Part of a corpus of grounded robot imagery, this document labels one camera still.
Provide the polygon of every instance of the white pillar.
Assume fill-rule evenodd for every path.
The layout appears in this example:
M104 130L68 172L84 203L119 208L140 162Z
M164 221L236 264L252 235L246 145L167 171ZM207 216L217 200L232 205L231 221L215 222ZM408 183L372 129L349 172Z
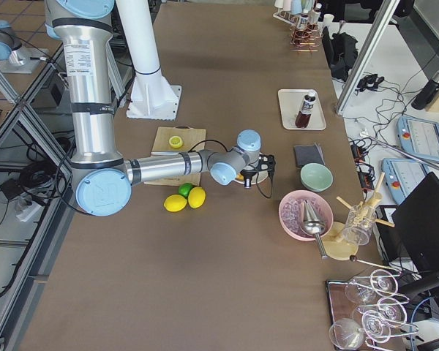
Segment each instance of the white pillar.
M136 70L127 117L176 119L181 87L162 76L147 0L116 3Z

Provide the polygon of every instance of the green bowl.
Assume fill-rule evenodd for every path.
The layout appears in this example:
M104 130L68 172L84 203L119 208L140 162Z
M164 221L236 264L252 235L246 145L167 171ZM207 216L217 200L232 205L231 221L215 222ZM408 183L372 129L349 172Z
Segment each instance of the green bowl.
M319 163L308 163L301 169L301 182L312 192L322 192L334 182L330 169Z

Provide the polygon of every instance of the yellow lemon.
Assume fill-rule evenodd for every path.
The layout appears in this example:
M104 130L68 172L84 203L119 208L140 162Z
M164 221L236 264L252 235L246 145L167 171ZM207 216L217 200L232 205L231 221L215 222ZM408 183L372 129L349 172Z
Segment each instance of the yellow lemon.
M181 148L184 145L184 141L181 137L174 135L169 138L169 146L171 148Z
M189 205L191 208L199 208L205 202L206 193L202 187L197 186L190 190Z
M178 212L187 205L187 199L182 195L168 196L164 202L164 208L169 212Z

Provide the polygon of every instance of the pink bowl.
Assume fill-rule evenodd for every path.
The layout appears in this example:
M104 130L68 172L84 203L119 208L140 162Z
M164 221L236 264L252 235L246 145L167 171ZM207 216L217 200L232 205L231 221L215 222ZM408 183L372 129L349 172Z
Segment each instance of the pink bowl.
M313 241L315 238L306 234L298 224L302 222L304 200L310 201L319 217L326 223L326 230L320 236L327 234L334 223L330 205L321 196L307 190L296 190L285 195L279 203L279 222L289 236L302 241Z

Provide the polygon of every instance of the white tray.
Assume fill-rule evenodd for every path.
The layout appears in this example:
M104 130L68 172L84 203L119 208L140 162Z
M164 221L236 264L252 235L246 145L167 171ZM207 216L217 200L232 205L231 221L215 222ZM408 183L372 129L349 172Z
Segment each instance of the white tray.
M278 91L279 109L281 110L281 121L284 128L291 130L324 130L327 127L317 93L315 94L315 104L309 125L307 128L296 127L296 116L301 108L304 95L308 92L309 89L281 89Z

